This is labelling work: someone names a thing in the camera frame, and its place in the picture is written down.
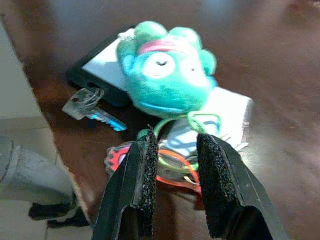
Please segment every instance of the floor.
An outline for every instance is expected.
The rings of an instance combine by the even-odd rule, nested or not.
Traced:
[[[61,158],[53,142],[49,128],[0,131],[0,135],[28,146],[62,167]],[[0,200],[0,240],[89,240],[89,226],[47,228],[45,220],[34,221],[28,217],[31,203],[26,201]]]

